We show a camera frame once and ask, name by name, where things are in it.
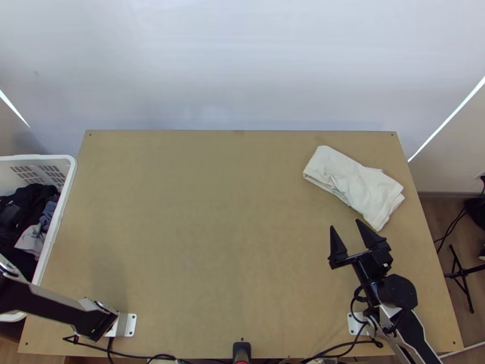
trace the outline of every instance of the tripod stand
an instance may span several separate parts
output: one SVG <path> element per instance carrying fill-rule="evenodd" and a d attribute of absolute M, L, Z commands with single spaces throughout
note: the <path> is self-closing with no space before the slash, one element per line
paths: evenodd
<path fill-rule="evenodd" d="M 461 266 L 460 260 L 458 259 L 457 253 L 453 249 L 453 246 L 450 244 L 448 247 L 451 250 L 451 253 L 453 254 L 453 268 L 451 269 L 451 273 L 445 274 L 445 278 L 451 278 L 453 279 L 457 285 L 461 288 L 461 290 L 465 293 L 466 298 L 468 300 L 468 306 L 470 308 L 471 313 L 475 313 L 475 310 L 473 310 L 473 303 L 472 303 L 472 297 L 470 296 L 470 290 L 468 289 L 468 284 L 466 283 L 466 277 L 467 275 L 479 271 L 485 270 L 485 264 L 481 264 L 479 266 L 470 268 L 470 269 L 463 269 Z M 463 284 L 461 284 L 457 278 L 461 278 Z"/>

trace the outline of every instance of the white wall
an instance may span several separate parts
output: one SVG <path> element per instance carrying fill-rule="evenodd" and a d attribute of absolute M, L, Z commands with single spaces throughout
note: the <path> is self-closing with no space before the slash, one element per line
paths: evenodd
<path fill-rule="evenodd" d="M 421 192 L 478 192 L 485 172 L 485 87 L 409 163 Z"/>
<path fill-rule="evenodd" d="M 0 155 L 42 154 L 45 147 L 27 125 L 0 99 Z"/>
<path fill-rule="evenodd" d="M 479 0 L 16 0 L 0 88 L 53 153 L 85 129 L 397 130 L 485 75 Z"/>

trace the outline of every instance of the wooden floor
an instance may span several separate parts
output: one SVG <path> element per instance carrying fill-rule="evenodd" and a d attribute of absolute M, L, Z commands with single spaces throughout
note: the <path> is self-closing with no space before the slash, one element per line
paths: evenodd
<path fill-rule="evenodd" d="M 463 207 L 463 200 L 459 198 L 426 197 L 421 199 L 421 204 L 433 239 L 437 239 L 443 236 L 450 222 L 458 215 Z M 451 271 L 453 262 L 448 244 L 453 244 L 464 268 L 471 268 L 483 263 L 478 259 L 478 253 L 485 244 L 485 231 L 476 226 L 468 216 L 461 219 L 452 235 L 446 239 L 440 252 L 441 267 L 446 273 Z M 474 314 L 469 312 L 466 297 L 456 283 L 452 280 L 447 282 L 465 346 L 485 340 L 485 271 L 468 276 L 467 281 L 475 306 Z M 16 344 L 0 342 L 0 364 L 64 364 L 64 360 L 64 357 L 18 354 Z M 345 362 L 350 363 L 353 360 L 369 364 L 398 363 L 394 357 L 348 358 Z M 102 364 L 107 362 L 107 359 L 68 358 L 65 364 Z M 140 360 L 115 359 L 115 363 L 119 364 L 140 364 L 142 362 Z M 444 364 L 485 362 L 485 346 L 445 358 L 443 362 Z"/>

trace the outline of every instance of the laundry basket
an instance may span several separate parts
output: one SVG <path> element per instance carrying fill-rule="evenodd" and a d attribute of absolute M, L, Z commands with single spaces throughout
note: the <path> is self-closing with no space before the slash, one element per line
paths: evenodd
<path fill-rule="evenodd" d="M 28 154 L 0 157 L 0 196 L 11 195 L 17 188 L 32 183 L 52 184 L 61 193 L 32 279 L 34 285 L 39 285 L 44 275 L 71 191 L 76 168 L 76 160 L 70 155 Z M 3 314 L 0 315 L 0 322 L 19 321 L 25 316 L 26 314 L 21 312 Z"/>

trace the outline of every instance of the table surface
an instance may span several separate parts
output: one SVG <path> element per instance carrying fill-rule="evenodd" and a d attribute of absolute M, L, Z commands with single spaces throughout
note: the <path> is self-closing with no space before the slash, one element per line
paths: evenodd
<path fill-rule="evenodd" d="M 416 286 L 433 348 L 462 348 L 395 132 L 88 131 L 42 287 L 136 313 L 135 336 L 113 345 L 131 354 L 229 358 L 244 338 L 253 357 L 301 358 L 352 341 L 346 314 L 358 280 L 351 267 L 332 271 L 327 257 L 330 225 L 350 254 L 365 250 L 360 215 L 303 179 L 320 145 L 404 186 L 380 232 L 392 272 Z M 61 340 L 70 334 L 28 317 L 19 351 L 104 355 Z"/>

